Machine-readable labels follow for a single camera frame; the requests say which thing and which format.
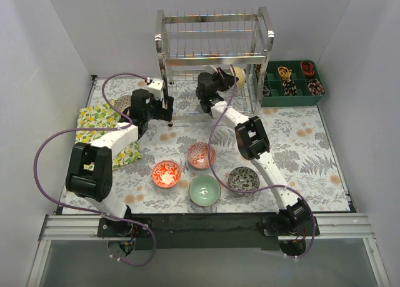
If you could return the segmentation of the small purple patterned bowl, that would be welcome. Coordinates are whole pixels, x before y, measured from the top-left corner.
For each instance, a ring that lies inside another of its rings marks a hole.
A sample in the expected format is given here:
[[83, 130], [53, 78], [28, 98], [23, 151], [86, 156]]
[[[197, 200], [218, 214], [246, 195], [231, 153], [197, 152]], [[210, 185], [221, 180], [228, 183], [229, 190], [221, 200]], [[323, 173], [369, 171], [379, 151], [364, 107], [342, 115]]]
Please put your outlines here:
[[130, 106], [131, 106], [131, 95], [121, 96], [120, 98], [117, 98], [114, 101], [114, 107], [120, 112], [123, 112]]

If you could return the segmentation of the yellow and teal patterned bowl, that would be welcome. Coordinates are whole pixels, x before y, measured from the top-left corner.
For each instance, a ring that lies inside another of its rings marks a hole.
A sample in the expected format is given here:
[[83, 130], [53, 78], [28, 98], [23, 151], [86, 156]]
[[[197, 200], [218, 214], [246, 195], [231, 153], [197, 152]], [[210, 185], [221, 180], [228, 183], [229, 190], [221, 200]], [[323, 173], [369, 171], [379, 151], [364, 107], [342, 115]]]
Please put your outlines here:
[[240, 68], [238, 66], [233, 66], [233, 65], [229, 66], [229, 71], [230, 71], [231, 75], [236, 78], [237, 89], [242, 90], [245, 85], [245, 82], [246, 82], [245, 71], [242, 68]]

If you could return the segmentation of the black leaf patterned bowl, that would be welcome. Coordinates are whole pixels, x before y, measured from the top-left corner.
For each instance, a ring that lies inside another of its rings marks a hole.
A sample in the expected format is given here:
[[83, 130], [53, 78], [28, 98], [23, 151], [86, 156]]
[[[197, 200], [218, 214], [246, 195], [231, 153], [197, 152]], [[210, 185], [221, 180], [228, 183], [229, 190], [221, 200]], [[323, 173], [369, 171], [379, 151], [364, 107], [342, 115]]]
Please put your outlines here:
[[233, 169], [228, 177], [228, 186], [237, 194], [248, 195], [254, 193], [260, 187], [258, 174], [248, 167], [237, 167]]

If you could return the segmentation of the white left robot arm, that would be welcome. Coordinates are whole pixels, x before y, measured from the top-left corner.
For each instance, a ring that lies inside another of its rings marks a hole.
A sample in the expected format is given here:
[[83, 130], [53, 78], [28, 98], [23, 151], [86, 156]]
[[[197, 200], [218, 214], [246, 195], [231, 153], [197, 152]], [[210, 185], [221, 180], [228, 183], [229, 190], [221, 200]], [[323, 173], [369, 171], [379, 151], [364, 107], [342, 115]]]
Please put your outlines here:
[[89, 201], [105, 217], [106, 226], [118, 236], [133, 229], [130, 208], [113, 191], [113, 160], [128, 145], [139, 141], [151, 120], [172, 121], [174, 98], [158, 99], [156, 91], [137, 89], [130, 95], [128, 114], [113, 131], [91, 143], [72, 147], [66, 189]]

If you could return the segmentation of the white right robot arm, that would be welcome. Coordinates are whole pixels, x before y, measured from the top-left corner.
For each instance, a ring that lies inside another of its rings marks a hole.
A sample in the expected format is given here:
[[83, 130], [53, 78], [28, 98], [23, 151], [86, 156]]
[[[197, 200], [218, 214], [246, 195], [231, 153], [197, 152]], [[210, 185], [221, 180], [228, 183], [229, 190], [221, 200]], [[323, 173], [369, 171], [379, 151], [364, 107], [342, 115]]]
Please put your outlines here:
[[266, 187], [254, 192], [271, 190], [279, 208], [279, 224], [287, 234], [294, 236], [306, 232], [307, 236], [315, 237], [317, 223], [313, 212], [304, 197], [288, 185], [277, 167], [261, 119], [240, 113], [231, 105], [233, 97], [225, 101], [219, 95], [220, 91], [237, 90], [239, 80], [238, 74], [228, 74], [220, 68], [197, 76], [196, 96], [202, 110], [216, 120], [209, 137], [213, 137], [219, 123], [233, 129], [240, 155], [256, 167], [267, 183]]

